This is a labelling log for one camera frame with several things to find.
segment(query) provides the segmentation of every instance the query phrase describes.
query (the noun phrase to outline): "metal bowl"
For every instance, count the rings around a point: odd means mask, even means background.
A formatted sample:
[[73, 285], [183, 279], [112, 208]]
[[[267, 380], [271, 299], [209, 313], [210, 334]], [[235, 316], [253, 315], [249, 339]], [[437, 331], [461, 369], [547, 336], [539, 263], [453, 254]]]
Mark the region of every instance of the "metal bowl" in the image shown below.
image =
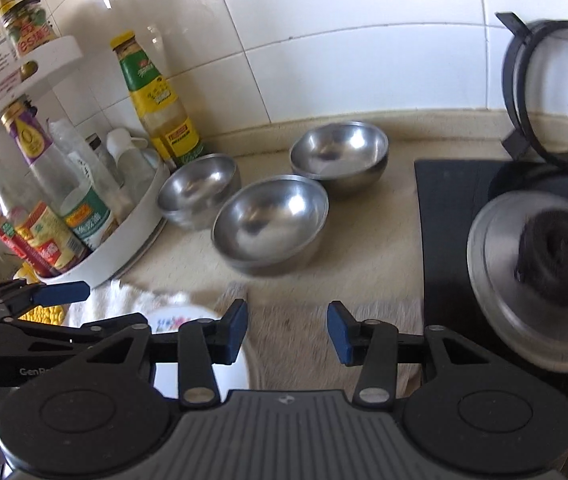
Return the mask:
[[237, 163], [215, 153], [196, 158], [173, 173], [157, 196], [157, 206], [164, 218], [184, 229], [207, 229], [224, 202], [241, 187]]
[[388, 137], [372, 124], [333, 123], [306, 132], [289, 152], [298, 175], [320, 182], [332, 198], [379, 180], [388, 164]]
[[280, 175], [246, 186], [226, 202], [211, 239], [239, 272], [286, 274], [314, 256], [327, 215], [322, 186], [302, 176]]

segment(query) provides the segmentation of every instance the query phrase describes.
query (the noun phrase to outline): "white plate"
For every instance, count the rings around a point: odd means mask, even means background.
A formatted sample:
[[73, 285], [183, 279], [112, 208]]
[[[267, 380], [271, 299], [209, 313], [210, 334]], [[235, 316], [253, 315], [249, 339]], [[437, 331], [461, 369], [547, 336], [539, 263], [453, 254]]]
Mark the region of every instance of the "white plate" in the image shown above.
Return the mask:
[[[146, 318], [154, 334], [176, 332], [181, 324], [200, 318], [219, 319], [220, 316], [199, 305], [167, 306], [148, 314]], [[158, 363], [153, 386], [165, 397], [177, 398], [177, 364]], [[237, 360], [230, 366], [213, 365], [213, 373], [218, 382], [219, 396], [226, 399], [229, 390], [251, 389], [250, 374], [246, 352], [240, 349]]]

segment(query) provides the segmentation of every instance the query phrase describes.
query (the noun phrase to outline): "condiment bottle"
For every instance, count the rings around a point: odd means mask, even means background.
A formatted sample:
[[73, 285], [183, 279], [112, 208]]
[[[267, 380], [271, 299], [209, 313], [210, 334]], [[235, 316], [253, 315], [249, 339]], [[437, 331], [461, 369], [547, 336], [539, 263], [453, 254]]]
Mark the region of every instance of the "condiment bottle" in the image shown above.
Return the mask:
[[60, 119], [49, 124], [50, 134], [55, 144], [64, 152], [68, 160], [80, 169], [91, 181], [97, 194], [115, 214], [119, 223], [133, 211], [134, 204], [125, 189], [121, 188], [109, 170], [101, 163], [93, 149], [88, 145], [68, 119]]
[[115, 159], [109, 153], [109, 150], [106, 149], [106, 146], [104, 146], [100, 137], [98, 137], [97, 134], [93, 134], [86, 139], [86, 142], [88, 142], [88, 145], [95, 152], [97, 158], [100, 159], [100, 162], [107, 170], [109, 170], [109, 173], [112, 174], [113, 179], [115, 179], [115, 182], [118, 183], [118, 186], [124, 186], [124, 177], [120, 173], [120, 170], [118, 170], [118, 166], [115, 164]]
[[58, 272], [66, 272], [90, 252], [42, 199], [37, 186], [18, 186], [0, 164], [2, 214], [44, 260]]
[[0, 206], [0, 240], [13, 251], [21, 259], [25, 260], [42, 278], [51, 278], [58, 276], [59, 272], [42, 258], [38, 252], [33, 249], [26, 240], [22, 238], [8, 219], [2, 214]]
[[106, 149], [115, 159], [124, 176], [124, 185], [136, 204], [148, 190], [155, 177], [155, 171], [134, 145], [130, 134], [124, 128], [117, 128], [106, 137]]
[[129, 30], [113, 38], [110, 47], [120, 60], [139, 120], [169, 168], [204, 155], [204, 144], [182, 102], [139, 46], [135, 33]]
[[53, 211], [90, 249], [99, 247], [119, 224], [91, 181], [59, 151], [23, 102], [11, 104], [2, 115], [2, 122]]

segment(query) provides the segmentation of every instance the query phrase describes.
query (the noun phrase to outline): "black stovetop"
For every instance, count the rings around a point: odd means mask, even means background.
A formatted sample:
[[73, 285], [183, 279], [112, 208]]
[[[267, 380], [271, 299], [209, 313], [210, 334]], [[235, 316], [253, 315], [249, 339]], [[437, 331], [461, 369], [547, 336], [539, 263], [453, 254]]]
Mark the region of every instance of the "black stovetop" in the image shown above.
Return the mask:
[[568, 199], [568, 171], [537, 162], [419, 160], [415, 176], [424, 257], [424, 325], [444, 325], [568, 396], [568, 374], [533, 366], [493, 331], [477, 304], [466, 266], [468, 232], [485, 204], [515, 190], [546, 191]]

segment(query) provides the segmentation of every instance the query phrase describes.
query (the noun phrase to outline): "corn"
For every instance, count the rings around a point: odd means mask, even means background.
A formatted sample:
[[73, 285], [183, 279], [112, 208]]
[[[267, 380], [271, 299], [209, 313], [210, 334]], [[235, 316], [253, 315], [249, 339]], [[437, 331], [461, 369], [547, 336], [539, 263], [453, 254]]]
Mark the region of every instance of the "corn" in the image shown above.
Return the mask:
[[30, 312], [20, 317], [24, 321], [34, 321], [35, 323], [46, 323], [49, 325], [61, 325], [64, 322], [64, 308], [56, 306], [36, 306]]
[[[37, 283], [37, 275], [32, 267], [24, 262], [22, 267], [15, 273], [14, 278], [23, 278], [27, 283]], [[36, 306], [30, 312], [20, 317], [24, 321], [33, 321], [35, 323], [46, 323], [49, 325], [61, 325], [64, 322], [66, 313], [61, 305], [55, 306]]]

